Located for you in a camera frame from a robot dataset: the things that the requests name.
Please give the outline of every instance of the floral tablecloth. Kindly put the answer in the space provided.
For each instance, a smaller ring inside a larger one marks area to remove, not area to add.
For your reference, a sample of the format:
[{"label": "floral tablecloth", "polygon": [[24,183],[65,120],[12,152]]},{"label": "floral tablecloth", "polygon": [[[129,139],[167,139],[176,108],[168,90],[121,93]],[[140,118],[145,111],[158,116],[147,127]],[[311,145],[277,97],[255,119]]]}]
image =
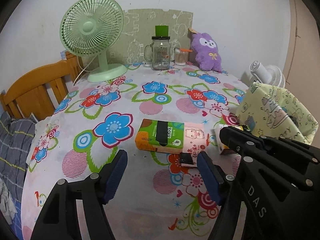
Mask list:
[{"label": "floral tablecloth", "polygon": [[[127,151],[128,165],[115,198],[105,206],[116,239],[208,237],[219,207],[198,170],[181,167],[177,155],[140,151],[134,138],[143,118],[203,123],[208,155],[234,174],[239,159],[218,154],[213,128],[236,124],[230,112],[247,86],[226,71],[203,72],[193,65],[161,72],[140,64],[127,67],[124,76],[109,82],[80,80],[50,118],[23,188],[25,240],[58,179],[72,182],[99,172],[119,149]],[[82,237],[90,239],[82,203],[77,204]]]}]

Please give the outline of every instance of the fan base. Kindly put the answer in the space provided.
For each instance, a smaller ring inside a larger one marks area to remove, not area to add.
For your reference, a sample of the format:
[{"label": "fan base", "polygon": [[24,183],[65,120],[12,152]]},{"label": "fan base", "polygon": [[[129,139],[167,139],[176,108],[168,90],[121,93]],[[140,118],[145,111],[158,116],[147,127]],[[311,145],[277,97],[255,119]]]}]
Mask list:
[{"label": "fan base", "polygon": [[88,82],[96,83],[117,78],[127,72],[127,68],[122,64],[108,64],[107,68],[97,68],[90,72]]}]

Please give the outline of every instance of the yellow bow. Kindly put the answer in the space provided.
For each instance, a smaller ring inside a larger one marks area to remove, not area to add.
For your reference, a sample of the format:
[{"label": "yellow bow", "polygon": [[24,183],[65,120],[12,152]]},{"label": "yellow bow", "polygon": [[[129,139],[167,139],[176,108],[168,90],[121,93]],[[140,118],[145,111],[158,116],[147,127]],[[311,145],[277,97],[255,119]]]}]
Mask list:
[{"label": "yellow bow", "polygon": [[216,60],[217,53],[215,53],[215,54],[213,54],[213,53],[209,53],[209,56],[212,56],[212,59]]}]

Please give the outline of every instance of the blue gripper pad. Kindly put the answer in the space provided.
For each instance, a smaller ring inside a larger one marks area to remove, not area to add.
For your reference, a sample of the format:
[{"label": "blue gripper pad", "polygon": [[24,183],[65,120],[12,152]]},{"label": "blue gripper pad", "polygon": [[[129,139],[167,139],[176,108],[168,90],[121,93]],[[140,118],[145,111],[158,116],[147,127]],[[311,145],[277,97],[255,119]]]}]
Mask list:
[{"label": "blue gripper pad", "polygon": [[113,171],[111,172],[105,186],[105,194],[103,196],[104,204],[107,204],[110,199],[113,199],[116,191],[118,189],[118,186],[120,184],[120,181],[122,179],[122,176],[124,174],[124,170],[127,167],[128,164],[128,155],[126,151],[123,151],[121,154],[121,157],[116,163],[116,166],[114,167]]},{"label": "blue gripper pad", "polygon": [[206,152],[202,151],[198,154],[197,166],[211,200],[215,201],[219,206],[222,205],[223,198],[221,198],[219,195],[219,182],[217,181],[217,179],[220,178],[220,175],[219,173],[214,174],[214,171],[217,171],[217,169],[213,165],[212,160],[209,158]]}]

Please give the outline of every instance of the white wall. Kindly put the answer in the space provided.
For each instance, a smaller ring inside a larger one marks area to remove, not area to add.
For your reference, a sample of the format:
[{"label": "white wall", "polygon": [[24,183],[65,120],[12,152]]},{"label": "white wall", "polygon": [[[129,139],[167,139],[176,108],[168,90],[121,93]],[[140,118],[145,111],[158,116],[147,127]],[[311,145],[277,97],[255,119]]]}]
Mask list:
[{"label": "white wall", "polygon": [[[23,0],[0,33],[0,90],[64,50],[59,26],[78,0]],[[283,68],[290,34],[289,0],[116,0],[124,10],[162,8],[194,13],[193,28],[215,39],[222,66],[238,78],[254,60]]]}]

